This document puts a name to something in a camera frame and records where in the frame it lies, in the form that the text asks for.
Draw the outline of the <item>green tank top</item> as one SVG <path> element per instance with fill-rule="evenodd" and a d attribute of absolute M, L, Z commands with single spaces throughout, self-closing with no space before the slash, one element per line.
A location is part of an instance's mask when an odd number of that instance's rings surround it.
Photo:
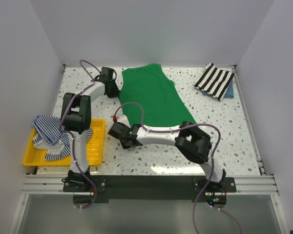
<path fill-rule="evenodd" d="M 143 107 L 144 125 L 151 127 L 172 127 L 183 121 L 195 123 L 195 119 L 185 106 L 172 80 L 168 79 L 159 64 L 128 68 L 122 71 L 123 85 L 119 102 L 129 124 L 141 122 L 142 111 L 134 103 Z"/>

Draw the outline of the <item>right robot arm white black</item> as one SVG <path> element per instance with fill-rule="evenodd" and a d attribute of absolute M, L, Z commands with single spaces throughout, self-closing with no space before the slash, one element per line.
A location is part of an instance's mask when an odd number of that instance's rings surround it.
<path fill-rule="evenodd" d="M 201 126 L 211 127 L 218 133 L 214 146 L 210 135 L 200 129 Z M 214 157 L 221 133 L 211 124 L 183 121 L 181 125 L 172 127 L 150 127 L 143 124 L 128 127 L 122 122 L 115 121 L 108 134 L 119 140 L 124 149 L 147 144 L 175 146 L 188 161 L 201 166 L 208 180 L 208 187 L 212 191 L 220 191 L 225 186 L 226 171 L 219 166 Z"/>

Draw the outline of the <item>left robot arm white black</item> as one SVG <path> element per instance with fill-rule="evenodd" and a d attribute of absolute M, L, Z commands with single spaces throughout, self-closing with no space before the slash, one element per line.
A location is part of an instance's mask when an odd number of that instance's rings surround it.
<path fill-rule="evenodd" d="M 66 93 L 63 97 L 59 130 L 68 134 L 71 164 L 66 186 L 76 187 L 80 191 L 93 188 L 90 179 L 89 163 L 86 155 L 86 134 L 91 124 L 91 103 L 98 97 L 119 97 L 116 84 L 117 74 L 112 68 L 103 67 L 91 84 L 76 93 Z"/>

